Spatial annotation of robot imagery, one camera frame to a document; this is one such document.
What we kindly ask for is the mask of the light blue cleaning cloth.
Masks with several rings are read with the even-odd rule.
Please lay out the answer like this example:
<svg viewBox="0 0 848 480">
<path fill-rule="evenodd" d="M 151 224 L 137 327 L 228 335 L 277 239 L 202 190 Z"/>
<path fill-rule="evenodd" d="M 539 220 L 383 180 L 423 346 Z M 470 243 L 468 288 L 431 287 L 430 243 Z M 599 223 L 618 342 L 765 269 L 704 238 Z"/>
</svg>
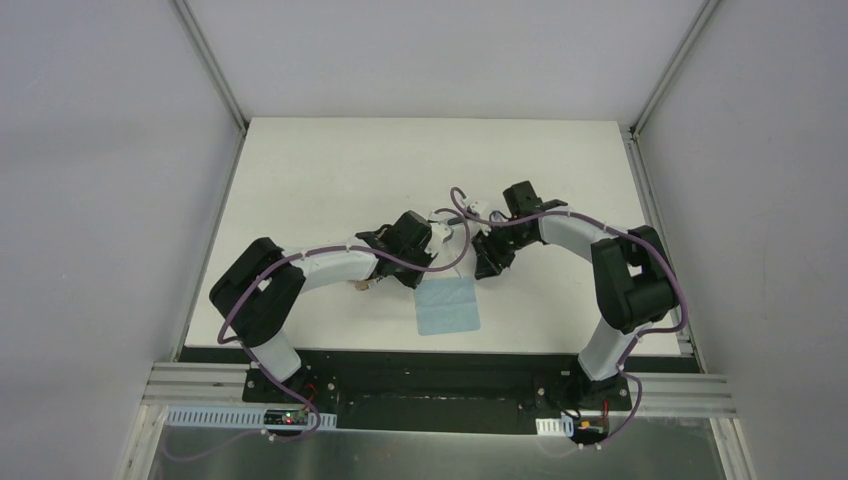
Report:
<svg viewBox="0 0 848 480">
<path fill-rule="evenodd" d="M 477 331 L 481 328 L 475 287 L 466 277 L 424 280 L 414 292 L 421 336 Z"/>
</svg>

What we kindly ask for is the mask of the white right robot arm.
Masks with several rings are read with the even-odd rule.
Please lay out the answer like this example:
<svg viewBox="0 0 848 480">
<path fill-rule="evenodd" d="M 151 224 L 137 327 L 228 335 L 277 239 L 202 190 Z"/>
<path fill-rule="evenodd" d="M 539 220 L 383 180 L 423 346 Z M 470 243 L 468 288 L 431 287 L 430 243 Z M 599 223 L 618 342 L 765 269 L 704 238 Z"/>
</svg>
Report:
<svg viewBox="0 0 848 480">
<path fill-rule="evenodd" d="M 503 197 L 507 216 L 459 192 L 452 195 L 480 227 L 471 240 L 475 277 L 500 275 L 519 250 L 536 243 L 561 247 L 591 264 L 601 319 L 578 354 L 567 393 L 576 407 L 593 409 L 607 397 L 605 381 L 618 375 L 633 342 L 681 303 L 664 247 L 647 225 L 621 231 L 562 200 L 542 200 L 528 181 L 510 186 Z"/>
</svg>

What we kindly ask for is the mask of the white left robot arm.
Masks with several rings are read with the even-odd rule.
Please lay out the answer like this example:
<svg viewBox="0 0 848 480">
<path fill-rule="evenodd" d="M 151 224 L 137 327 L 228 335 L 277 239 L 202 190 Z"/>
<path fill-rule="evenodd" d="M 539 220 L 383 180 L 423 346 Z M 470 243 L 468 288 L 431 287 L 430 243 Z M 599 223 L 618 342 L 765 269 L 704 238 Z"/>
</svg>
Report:
<svg viewBox="0 0 848 480">
<path fill-rule="evenodd" d="M 393 277 L 416 288 L 441 246 L 451 237 L 413 211 L 393 224 L 363 231 L 341 244 L 286 251 L 270 238 L 254 240 L 209 293 L 226 327 L 270 373 L 266 389 L 281 404 L 305 390 L 302 362 L 283 330 L 297 298 L 345 282 Z"/>
</svg>

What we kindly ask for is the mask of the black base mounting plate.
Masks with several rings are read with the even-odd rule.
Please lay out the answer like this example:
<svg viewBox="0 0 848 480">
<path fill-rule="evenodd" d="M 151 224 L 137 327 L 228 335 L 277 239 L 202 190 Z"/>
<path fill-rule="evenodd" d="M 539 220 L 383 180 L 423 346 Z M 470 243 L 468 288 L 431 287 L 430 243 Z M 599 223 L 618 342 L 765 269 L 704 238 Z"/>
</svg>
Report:
<svg viewBox="0 0 848 480">
<path fill-rule="evenodd" d="M 592 422 L 627 413 L 615 377 L 572 381 L 572 354 L 448 354 L 303 350 L 285 386 L 352 430 L 531 435 L 539 419 Z"/>
</svg>

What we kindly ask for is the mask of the aluminium frame rail front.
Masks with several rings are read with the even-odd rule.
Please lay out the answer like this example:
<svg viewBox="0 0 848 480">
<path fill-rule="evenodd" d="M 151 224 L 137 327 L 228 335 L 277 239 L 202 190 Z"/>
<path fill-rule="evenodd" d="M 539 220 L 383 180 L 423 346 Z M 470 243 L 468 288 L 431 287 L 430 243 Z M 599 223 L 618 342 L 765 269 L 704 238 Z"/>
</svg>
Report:
<svg viewBox="0 0 848 480">
<path fill-rule="evenodd" d="M 241 407 L 246 404 L 246 364 L 158 362 L 143 391 L 143 405 Z M 736 419 L 725 377 L 713 374 L 642 373 L 641 417 Z"/>
</svg>

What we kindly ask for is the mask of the left aluminium corner post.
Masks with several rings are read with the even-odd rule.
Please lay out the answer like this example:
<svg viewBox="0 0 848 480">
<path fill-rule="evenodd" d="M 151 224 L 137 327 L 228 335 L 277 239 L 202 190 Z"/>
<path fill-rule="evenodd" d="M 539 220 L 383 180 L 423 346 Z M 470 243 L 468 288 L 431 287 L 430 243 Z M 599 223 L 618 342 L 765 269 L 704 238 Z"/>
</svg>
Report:
<svg viewBox="0 0 848 480">
<path fill-rule="evenodd" d="M 234 91 L 191 6 L 191 2 L 187 0 L 170 0 L 169 4 L 174 10 L 176 18 L 181 24 L 187 40 L 206 72 L 213 89 L 223 103 L 236 129 L 242 137 L 245 137 L 250 121 L 239 105 Z"/>
</svg>

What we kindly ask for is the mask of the aluminium corner post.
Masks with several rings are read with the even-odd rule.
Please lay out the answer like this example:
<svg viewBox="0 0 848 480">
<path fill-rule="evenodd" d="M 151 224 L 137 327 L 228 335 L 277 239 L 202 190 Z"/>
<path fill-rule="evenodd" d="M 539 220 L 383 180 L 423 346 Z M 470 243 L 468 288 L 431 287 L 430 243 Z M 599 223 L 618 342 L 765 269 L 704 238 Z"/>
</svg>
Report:
<svg viewBox="0 0 848 480">
<path fill-rule="evenodd" d="M 704 0 L 684 32 L 683 37 L 675 47 L 671 58 L 663 68 L 656 84 L 651 90 L 647 100 L 640 109 L 635 121 L 631 124 L 629 132 L 633 139 L 638 139 L 646 129 L 648 123 L 655 114 L 661 101 L 671 88 L 677 75 L 682 70 L 686 60 L 692 53 L 697 42 L 716 14 L 717 10 L 724 4 L 722 0 Z"/>
<path fill-rule="evenodd" d="M 187 40 L 206 72 L 213 89 L 223 103 L 236 129 L 242 137 L 245 137 L 250 121 L 239 105 L 234 91 L 191 6 L 191 2 L 187 0 L 170 0 L 169 4 L 174 10 L 176 18 L 181 24 Z"/>
</svg>

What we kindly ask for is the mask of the right aluminium corner post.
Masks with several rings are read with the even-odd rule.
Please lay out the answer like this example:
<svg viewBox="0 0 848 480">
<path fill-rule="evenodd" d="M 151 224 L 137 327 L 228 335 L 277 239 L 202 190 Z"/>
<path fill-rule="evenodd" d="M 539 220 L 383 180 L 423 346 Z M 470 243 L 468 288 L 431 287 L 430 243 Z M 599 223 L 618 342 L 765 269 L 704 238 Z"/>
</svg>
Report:
<svg viewBox="0 0 848 480">
<path fill-rule="evenodd" d="M 648 123 L 655 114 L 661 101 L 671 88 L 677 75 L 682 70 L 686 60 L 692 53 L 697 42 L 716 14 L 717 10 L 724 4 L 722 0 L 704 0 L 684 32 L 683 37 L 675 47 L 671 58 L 663 68 L 656 84 L 651 90 L 647 100 L 640 109 L 635 121 L 631 124 L 629 132 L 633 139 L 638 139 L 646 129 Z"/>
</svg>

